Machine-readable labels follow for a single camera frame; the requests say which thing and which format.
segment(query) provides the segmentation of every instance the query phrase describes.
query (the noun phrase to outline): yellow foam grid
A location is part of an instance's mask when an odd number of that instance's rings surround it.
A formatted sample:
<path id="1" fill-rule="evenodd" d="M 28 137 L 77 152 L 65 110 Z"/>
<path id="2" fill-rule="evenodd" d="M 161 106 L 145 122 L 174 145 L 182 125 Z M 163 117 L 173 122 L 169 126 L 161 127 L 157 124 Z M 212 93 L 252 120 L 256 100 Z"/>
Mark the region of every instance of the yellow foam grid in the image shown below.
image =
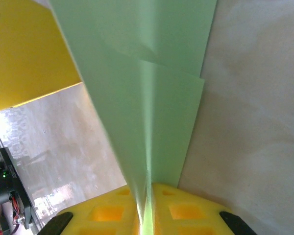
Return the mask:
<path id="1" fill-rule="evenodd" d="M 228 208 L 163 184 L 153 184 L 155 235 L 233 235 L 219 213 Z M 61 235 L 138 235 L 135 200 L 123 186 L 61 211 L 73 218 Z"/>

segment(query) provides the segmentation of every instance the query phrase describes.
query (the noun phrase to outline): beige wall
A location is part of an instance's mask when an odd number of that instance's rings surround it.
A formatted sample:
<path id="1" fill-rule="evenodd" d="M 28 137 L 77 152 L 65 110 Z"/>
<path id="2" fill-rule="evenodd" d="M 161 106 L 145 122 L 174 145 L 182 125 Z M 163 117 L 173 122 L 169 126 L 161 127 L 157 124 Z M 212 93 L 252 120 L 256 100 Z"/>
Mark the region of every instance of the beige wall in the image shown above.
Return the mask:
<path id="1" fill-rule="evenodd" d="M 294 0 L 220 0 L 180 187 L 294 235 Z"/>

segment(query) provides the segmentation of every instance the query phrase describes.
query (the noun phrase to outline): yellow foam block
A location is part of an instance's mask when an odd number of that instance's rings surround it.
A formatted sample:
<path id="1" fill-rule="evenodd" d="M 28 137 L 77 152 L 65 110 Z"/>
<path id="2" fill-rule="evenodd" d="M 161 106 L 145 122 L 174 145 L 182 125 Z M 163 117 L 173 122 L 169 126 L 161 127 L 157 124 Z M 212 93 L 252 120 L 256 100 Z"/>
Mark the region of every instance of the yellow foam block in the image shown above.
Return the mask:
<path id="1" fill-rule="evenodd" d="M 0 0 L 0 110 L 80 82 L 51 11 Z"/>
<path id="2" fill-rule="evenodd" d="M 128 186 L 77 204 L 59 214 L 73 218 L 61 235 L 138 235 L 136 202 Z"/>
<path id="3" fill-rule="evenodd" d="M 153 184 L 155 235 L 234 235 L 220 217 L 228 208 L 162 184 Z M 61 235 L 138 235 L 136 202 L 128 186 L 61 211 L 73 218 Z"/>
<path id="4" fill-rule="evenodd" d="M 153 196 L 155 235 L 234 235 L 220 204 L 162 184 L 153 184 Z"/>

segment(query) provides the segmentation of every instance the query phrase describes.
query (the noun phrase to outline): square hole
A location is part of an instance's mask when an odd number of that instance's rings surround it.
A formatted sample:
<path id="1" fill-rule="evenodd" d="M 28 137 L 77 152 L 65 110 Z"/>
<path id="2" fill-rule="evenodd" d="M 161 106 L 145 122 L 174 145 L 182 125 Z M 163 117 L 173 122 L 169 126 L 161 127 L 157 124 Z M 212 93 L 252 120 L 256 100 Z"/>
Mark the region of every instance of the square hole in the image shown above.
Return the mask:
<path id="1" fill-rule="evenodd" d="M 198 208 L 193 204 L 175 204 L 169 206 L 172 219 L 203 219 L 205 216 Z"/>
<path id="2" fill-rule="evenodd" d="M 115 235 L 115 229 L 82 229 L 79 235 Z"/>
<path id="3" fill-rule="evenodd" d="M 127 196 L 127 195 L 129 195 L 129 193 L 130 193 L 129 189 L 125 189 L 125 190 L 119 192 L 118 195 Z"/>
<path id="4" fill-rule="evenodd" d="M 173 192 L 169 192 L 169 191 L 163 190 L 162 191 L 162 195 L 165 195 L 165 196 L 173 196 L 175 194 Z"/>
<path id="5" fill-rule="evenodd" d="M 121 206 L 96 207 L 91 212 L 91 220 L 97 222 L 121 221 L 123 211 L 124 207 Z"/>
<path id="6" fill-rule="evenodd" d="M 178 229 L 178 235 L 216 235 L 212 228 L 182 227 Z"/>

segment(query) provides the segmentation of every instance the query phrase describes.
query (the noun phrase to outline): yellow panel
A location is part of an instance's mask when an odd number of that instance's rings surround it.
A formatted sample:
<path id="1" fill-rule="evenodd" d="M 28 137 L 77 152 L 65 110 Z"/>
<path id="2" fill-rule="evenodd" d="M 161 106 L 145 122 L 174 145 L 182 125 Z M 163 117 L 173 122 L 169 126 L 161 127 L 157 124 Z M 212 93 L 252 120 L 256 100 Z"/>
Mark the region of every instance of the yellow panel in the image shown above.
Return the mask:
<path id="1" fill-rule="evenodd" d="M 0 109 L 80 82 L 51 11 L 0 0 Z"/>

